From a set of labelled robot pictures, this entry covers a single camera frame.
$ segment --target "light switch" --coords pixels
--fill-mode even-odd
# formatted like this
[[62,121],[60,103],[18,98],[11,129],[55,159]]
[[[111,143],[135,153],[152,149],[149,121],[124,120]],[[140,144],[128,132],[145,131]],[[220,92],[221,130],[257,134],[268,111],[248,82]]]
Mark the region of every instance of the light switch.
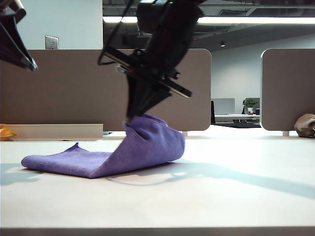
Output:
[[45,35],[45,49],[59,49],[59,38]]

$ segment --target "purple microfiber cloth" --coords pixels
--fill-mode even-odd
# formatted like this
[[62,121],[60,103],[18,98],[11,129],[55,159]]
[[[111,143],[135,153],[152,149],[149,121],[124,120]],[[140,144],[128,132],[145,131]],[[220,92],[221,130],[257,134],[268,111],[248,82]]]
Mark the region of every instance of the purple microfiber cloth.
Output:
[[24,167],[96,178],[119,174],[179,159],[185,148],[184,136],[165,121],[144,114],[125,123],[126,137],[113,152],[92,152],[78,146],[54,155],[32,155],[22,160]]

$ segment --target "fluorescent light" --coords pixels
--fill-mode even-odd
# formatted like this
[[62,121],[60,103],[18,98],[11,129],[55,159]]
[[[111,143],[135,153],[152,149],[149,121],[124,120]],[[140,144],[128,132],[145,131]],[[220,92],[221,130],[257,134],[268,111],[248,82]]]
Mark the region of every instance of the fluorescent light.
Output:
[[[106,23],[118,23],[120,16],[104,16]],[[125,16],[124,23],[137,23],[135,16]],[[315,17],[201,17],[200,24],[315,24]]]
[[315,24],[315,17],[202,17],[200,24]]
[[[121,16],[103,16],[103,20],[106,23],[118,23],[121,20]],[[125,16],[122,19],[122,22],[124,23],[137,23],[138,19],[135,16]]]

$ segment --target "office desk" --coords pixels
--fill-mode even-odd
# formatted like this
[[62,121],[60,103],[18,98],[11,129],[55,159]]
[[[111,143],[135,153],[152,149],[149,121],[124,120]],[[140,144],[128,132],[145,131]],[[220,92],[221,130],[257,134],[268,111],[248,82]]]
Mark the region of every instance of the office desk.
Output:
[[235,121],[235,120],[246,120],[246,119],[257,119],[259,122],[260,115],[247,115],[247,114],[226,114],[226,115],[215,115],[216,122],[220,121]]
[[[20,165],[75,142],[1,142],[2,236],[313,236],[315,140],[269,134],[211,126],[174,163],[97,179]],[[121,140],[79,144],[113,151]]]

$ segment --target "yellow object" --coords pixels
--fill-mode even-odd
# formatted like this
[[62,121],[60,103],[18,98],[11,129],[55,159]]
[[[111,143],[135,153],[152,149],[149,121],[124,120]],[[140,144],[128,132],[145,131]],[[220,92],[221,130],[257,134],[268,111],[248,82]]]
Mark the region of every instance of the yellow object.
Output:
[[0,137],[1,138],[11,137],[15,135],[16,135],[15,133],[13,133],[11,130],[5,127],[5,124],[0,124]]

